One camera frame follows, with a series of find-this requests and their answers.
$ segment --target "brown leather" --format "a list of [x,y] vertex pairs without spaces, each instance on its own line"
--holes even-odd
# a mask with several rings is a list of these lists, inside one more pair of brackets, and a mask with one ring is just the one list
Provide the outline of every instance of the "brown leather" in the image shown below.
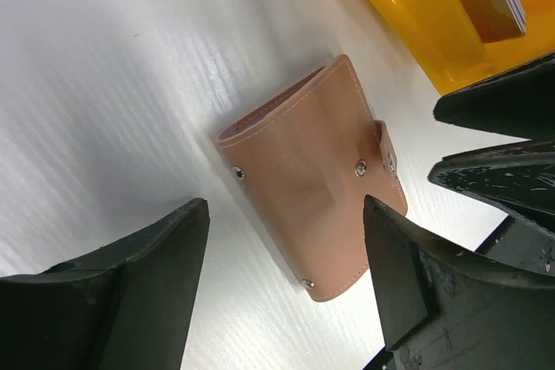
[[[245,173],[242,184],[297,278],[315,283],[307,289],[315,301],[342,294],[368,268],[367,194],[407,212],[387,129],[373,120],[346,55],[226,129],[218,143]],[[357,177],[360,159],[367,171]]]

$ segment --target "leather pouch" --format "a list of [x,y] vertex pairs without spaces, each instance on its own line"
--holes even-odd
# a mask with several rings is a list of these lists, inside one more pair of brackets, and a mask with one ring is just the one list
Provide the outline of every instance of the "leather pouch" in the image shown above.
[[314,301],[342,294],[368,268],[367,194],[407,212],[387,129],[372,118],[346,55],[234,123],[217,141]]

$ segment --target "metal rivet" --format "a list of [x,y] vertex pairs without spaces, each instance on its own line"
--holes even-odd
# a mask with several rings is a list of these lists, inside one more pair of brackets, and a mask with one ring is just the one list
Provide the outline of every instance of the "metal rivet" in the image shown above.
[[355,167],[356,176],[361,177],[362,175],[364,175],[366,173],[367,167],[368,166],[366,165],[366,162],[363,161],[362,159],[356,162],[356,167]]
[[397,169],[397,167],[395,166],[395,159],[393,159],[393,155],[391,153],[388,153],[388,162],[389,162],[389,170],[392,173],[395,173],[395,170]]
[[316,287],[316,284],[312,281],[309,281],[308,279],[303,279],[301,281],[301,284],[305,289],[314,289]]
[[245,179],[245,171],[243,171],[241,168],[239,168],[238,166],[234,166],[232,168],[233,173],[235,174],[235,176],[237,177],[237,179],[239,181],[242,181],[243,179]]

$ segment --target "white surface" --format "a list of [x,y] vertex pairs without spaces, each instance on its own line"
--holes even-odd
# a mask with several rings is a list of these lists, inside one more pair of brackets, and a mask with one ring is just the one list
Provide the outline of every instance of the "white surface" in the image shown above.
[[382,346],[370,276],[316,304],[212,144],[333,55],[388,122],[418,224],[473,248],[502,219],[428,184],[508,138],[432,120],[438,95],[365,0],[0,0],[0,275],[36,273],[192,196],[212,226],[183,368],[360,369]]

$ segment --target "yellow container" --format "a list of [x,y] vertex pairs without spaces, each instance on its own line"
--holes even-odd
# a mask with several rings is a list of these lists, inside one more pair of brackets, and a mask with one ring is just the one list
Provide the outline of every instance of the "yellow container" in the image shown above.
[[555,0],[520,0],[525,36],[483,43],[460,0],[369,0],[405,42],[440,94],[555,49]]

